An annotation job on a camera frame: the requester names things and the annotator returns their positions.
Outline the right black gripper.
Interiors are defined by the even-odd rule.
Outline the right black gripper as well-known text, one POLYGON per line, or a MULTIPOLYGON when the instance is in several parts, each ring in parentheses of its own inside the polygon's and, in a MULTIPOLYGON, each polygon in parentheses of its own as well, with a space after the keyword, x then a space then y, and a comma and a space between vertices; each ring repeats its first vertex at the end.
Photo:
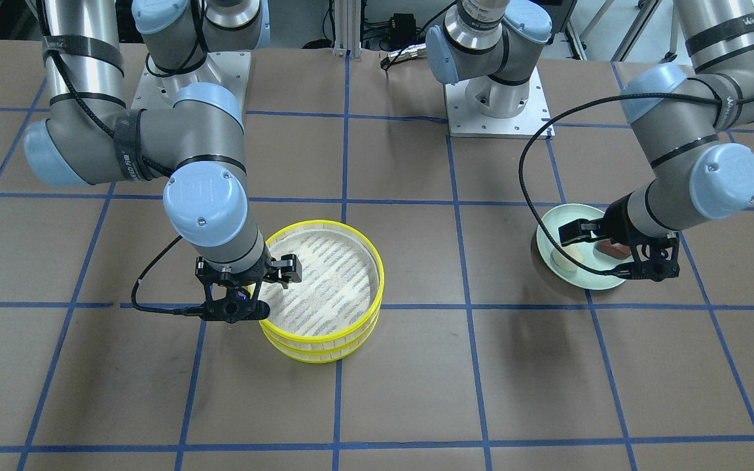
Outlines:
POLYGON ((212 262, 198 257, 196 260, 195 277, 203 286, 218 285, 227 288, 246 287, 254 302, 259 302, 262 282, 277 283, 288 288, 291 283, 302 282, 302 263, 297 256, 282 256, 274 259, 266 245, 260 256, 249 256, 251 264, 248 268, 237 268, 235 265, 226 268, 216 268, 212 262))

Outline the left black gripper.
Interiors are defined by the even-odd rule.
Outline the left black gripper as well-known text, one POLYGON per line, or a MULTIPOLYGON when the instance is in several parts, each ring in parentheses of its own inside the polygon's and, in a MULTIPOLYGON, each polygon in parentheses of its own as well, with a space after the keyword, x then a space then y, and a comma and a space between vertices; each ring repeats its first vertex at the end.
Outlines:
POLYGON ((612 203, 599 220, 574 220, 559 227, 559 240, 562 247, 576 243, 592 243, 603 239, 611 239, 623 245, 628 245, 631 251, 638 245, 653 242, 653 238, 641 233, 631 223, 628 214, 628 196, 612 203))

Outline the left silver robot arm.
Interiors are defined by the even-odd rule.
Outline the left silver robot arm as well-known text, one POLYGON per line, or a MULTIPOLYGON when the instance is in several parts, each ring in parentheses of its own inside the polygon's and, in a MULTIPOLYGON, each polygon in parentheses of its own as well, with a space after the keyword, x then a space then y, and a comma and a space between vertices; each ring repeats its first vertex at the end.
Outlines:
MULTIPOLYGON (((722 131, 754 122, 754 4, 676 1, 674 9, 693 74, 662 63, 609 98, 620 103, 655 178, 599 220, 560 227, 561 245, 612 239, 635 247, 754 204, 754 152, 720 140, 722 131)), ((526 86, 549 23, 530 1, 457 1, 427 31, 432 73, 443 84, 526 86)))

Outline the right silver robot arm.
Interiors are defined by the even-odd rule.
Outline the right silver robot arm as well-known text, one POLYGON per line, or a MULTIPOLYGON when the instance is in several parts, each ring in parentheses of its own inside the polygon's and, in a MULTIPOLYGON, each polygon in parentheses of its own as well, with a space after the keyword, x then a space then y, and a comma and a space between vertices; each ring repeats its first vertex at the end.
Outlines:
POLYGON ((49 119, 29 126, 24 152, 51 186, 166 178, 171 225, 202 257, 213 283, 240 297, 289 283, 297 265, 270 256, 249 212, 243 98, 219 53, 264 46, 266 1, 134 1, 151 75, 166 104, 134 109, 122 97, 124 60, 114 1, 37 1, 50 80, 49 119))

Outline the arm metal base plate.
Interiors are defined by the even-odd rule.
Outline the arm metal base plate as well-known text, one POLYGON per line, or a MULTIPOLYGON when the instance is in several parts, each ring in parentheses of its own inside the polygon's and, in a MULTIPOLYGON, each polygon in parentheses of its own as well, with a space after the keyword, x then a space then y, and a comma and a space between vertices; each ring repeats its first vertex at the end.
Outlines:
POLYGON ((251 52, 213 52, 207 55, 206 62, 195 71, 162 78, 164 72, 147 57, 130 108, 170 108, 180 89, 197 82, 219 84, 230 90, 242 105, 246 97, 251 63, 251 52))
POLYGON ((518 86, 490 77, 446 84, 444 97, 452 137, 528 139, 551 119, 537 68, 518 86))

